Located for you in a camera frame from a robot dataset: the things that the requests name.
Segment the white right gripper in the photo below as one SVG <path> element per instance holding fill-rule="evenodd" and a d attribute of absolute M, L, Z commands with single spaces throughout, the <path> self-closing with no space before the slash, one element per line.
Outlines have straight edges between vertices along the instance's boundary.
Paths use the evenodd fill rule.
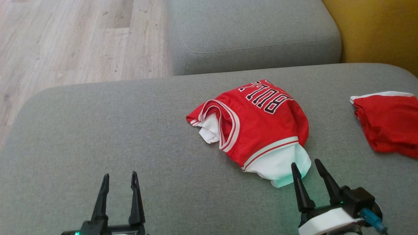
<path fill-rule="evenodd" d="M 330 205 L 315 208 L 315 202 L 309 197 L 302 182 L 301 173 L 296 163 L 291 164 L 297 207 L 301 212 L 299 235 L 354 235 L 358 225 L 363 223 L 360 217 L 353 217 L 343 208 L 340 187 L 319 159 L 315 166 L 324 180 L 330 197 Z"/>

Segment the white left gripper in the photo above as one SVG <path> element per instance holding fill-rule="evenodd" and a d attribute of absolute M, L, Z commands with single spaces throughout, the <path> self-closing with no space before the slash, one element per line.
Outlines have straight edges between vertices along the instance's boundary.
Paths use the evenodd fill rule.
<path fill-rule="evenodd" d="M 85 221 L 78 230 L 64 231 L 62 235 L 146 235 L 145 214 L 142 205 L 140 184 L 136 171 L 132 172 L 131 185 L 133 196 L 130 210 L 129 225 L 108 226 L 107 223 L 93 223 Z M 91 216 L 92 221 L 108 220 L 106 215 L 106 197 L 109 192 L 109 174 L 103 176 L 103 181 L 96 199 L 95 207 Z"/>

